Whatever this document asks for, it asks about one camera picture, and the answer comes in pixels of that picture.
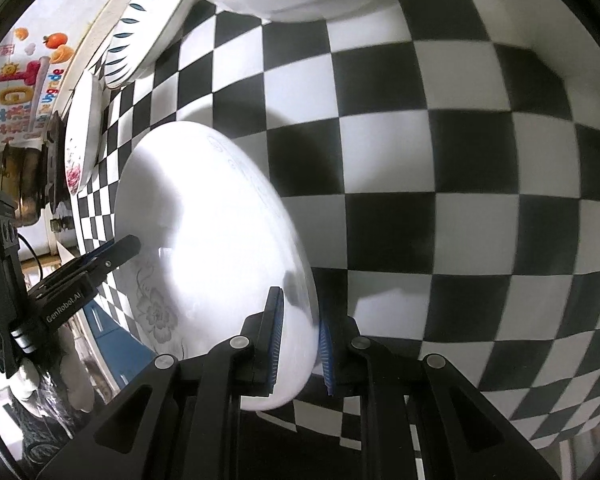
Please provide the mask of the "left gloved hand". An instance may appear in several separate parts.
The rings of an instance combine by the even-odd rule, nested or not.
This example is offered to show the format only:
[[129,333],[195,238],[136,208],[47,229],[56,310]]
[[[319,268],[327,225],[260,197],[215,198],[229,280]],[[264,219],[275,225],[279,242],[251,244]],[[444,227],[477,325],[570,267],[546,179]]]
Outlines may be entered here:
[[[79,412],[91,413],[95,407],[95,390],[84,363],[80,360],[71,330],[63,325],[58,330],[59,356],[52,371],[59,376],[59,387],[64,389],[68,404]],[[12,395],[33,416],[44,416],[42,409],[42,373],[27,359],[18,372],[9,378]]]

